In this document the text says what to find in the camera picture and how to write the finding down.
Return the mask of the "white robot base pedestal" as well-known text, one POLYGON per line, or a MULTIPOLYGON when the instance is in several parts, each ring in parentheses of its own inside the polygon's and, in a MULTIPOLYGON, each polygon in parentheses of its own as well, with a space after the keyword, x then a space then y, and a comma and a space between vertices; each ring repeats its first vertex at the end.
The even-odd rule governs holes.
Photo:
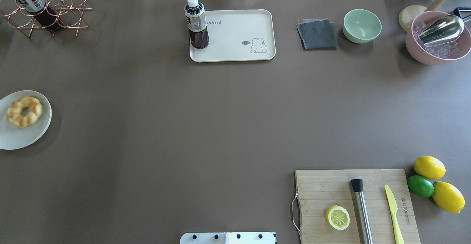
POLYGON ((273 232, 207 232, 185 233, 180 244, 276 244, 273 232))

